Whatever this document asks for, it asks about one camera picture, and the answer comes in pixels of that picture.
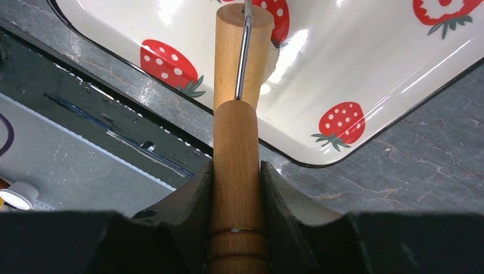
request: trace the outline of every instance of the wooden handle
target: wooden handle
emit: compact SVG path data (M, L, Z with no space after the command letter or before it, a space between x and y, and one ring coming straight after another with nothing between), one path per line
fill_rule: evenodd
M215 29L215 93L213 111L233 100L240 46L244 29L244 4L225 5L217 11ZM252 33L245 69L242 100L257 109L260 86L271 42L274 17L261 7L252 6Z
M257 115L232 100L215 111L207 273L270 273Z
M4 181L2 178L0 178L0 190L3 188L9 188L9 187L10 187L10 184ZM4 202L3 199L0 198L0 208L2 208L3 202Z

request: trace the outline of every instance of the grey marble surface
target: grey marble surface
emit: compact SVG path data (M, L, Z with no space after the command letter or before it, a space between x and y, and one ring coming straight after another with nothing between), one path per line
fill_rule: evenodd
M70 31L44 0L0 0L0 17L200 140L213 117ZM338 212L434 209L484 213L484 67L343 162L297 166L261 146L290 184Z

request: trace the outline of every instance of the metal rod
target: metal rod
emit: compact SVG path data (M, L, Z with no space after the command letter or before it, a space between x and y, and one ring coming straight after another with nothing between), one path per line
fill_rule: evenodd
M235 84L235 99L242 100L244 89L245 65L247 64L247 52L249 51L249 41L252 31L252 1L245 0L244 4L244 35L242 36L242 46L240 48L239 70L237 72L237 82Z

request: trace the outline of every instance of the red strawberry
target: red strawberry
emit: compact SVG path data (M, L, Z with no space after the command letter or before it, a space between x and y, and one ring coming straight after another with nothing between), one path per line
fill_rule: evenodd
M424 25L432 26L427 35L442 28L442 39L447 30L455 30L457 24L465 26L465 22L472 23L469 13L482 3L483 0L413 0L415 16Z
M355 102L337 104L328 110L319 121L321 134L313 134L318 137L316 142L326 141L323 146L331 143L340 151L339 146L349 148L358 140L365 131L365 117L360 105Z
M286 0L252 0L252 4L268 10L274 16L275 29L271 40L280 47L289 33L289 8Z
M173 47L156 40L145 40L140 61L142 70L188 96L197 98L205 94L205 91L196 91L203 76L198 78L192 63Z

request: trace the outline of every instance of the purple cable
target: purple cable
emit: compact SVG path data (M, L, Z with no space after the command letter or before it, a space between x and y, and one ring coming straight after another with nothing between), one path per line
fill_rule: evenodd
M0 148L0 157L2 157L3 154L5 154L5 152L7 152L12 146L12 144L14 143L15 133L14 133L14 128L12 127L12 124L1 113L0 113L0 120L7 128L7 141L5 142L3 147Z

